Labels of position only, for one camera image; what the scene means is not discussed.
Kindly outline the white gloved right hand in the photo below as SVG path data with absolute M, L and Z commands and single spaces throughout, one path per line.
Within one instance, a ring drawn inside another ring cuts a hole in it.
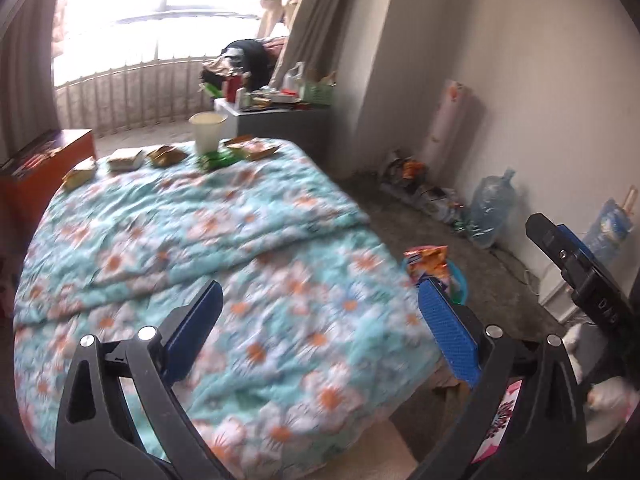
M 589 410 L 587 429 L 595 434 L 610 431 L 628 422 L 639 403 L 639 391 L 620 373 L 605 373 L 605 378 L 585 381 L 596 369 L 598 358 L 604 357 L 606 341 L 592 323 L 573 325 L 563 337 L 578 385 L 587 387 L 586 408 Z

